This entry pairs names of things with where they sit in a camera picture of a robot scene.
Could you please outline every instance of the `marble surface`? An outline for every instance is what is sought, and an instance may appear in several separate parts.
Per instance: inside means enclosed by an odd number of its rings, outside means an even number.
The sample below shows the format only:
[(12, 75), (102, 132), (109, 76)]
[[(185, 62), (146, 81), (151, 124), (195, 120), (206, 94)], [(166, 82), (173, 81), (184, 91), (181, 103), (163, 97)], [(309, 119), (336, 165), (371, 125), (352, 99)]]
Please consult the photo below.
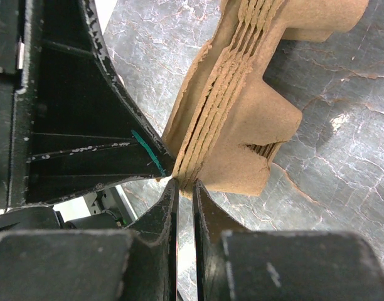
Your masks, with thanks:
[[(161, 134), (178, 89), (220, 17), (219, 0), (118, 0), (105, 32), (117, 72)], [(265, 81), (302, 110), (260, 197), (212, 193), (252, 230), (348, 230), (362, 234), (384, 267), (384, 0), (325, 43), (282, 41)], [(123, 185), (137, 214), (166, 181)], [(179, 209), (179, 290), (196, 300), (191, 202)]]

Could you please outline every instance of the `white scratch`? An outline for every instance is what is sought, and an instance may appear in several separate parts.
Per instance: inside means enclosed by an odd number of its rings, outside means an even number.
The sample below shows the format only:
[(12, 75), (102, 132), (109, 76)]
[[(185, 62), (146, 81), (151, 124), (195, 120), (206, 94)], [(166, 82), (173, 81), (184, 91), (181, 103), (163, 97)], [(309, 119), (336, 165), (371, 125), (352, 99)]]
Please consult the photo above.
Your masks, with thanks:
[(270, 274), (270, 277), (272, 277), (272, 280), (275, 284), (276, 287), (281, 287), (281, 282), (280, 282), (280, 275), (277, 273), (273, 265), (268, 262), (267, 263), (267, 271)]

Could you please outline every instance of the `layered cardboard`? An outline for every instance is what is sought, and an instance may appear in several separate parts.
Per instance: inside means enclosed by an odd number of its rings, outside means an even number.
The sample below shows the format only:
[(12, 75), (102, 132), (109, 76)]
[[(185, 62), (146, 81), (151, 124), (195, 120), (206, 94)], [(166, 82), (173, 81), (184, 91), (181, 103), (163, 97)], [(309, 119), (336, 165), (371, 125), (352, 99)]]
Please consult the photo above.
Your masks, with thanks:
[(226, 0), (215, 35), (195, 58), (163, 134), (173, 176), (190, 197), (210, 190), (259, 195), (301, 112), (263, 81), (280, 39), (324, 41), (348, 31), (368, 0)]

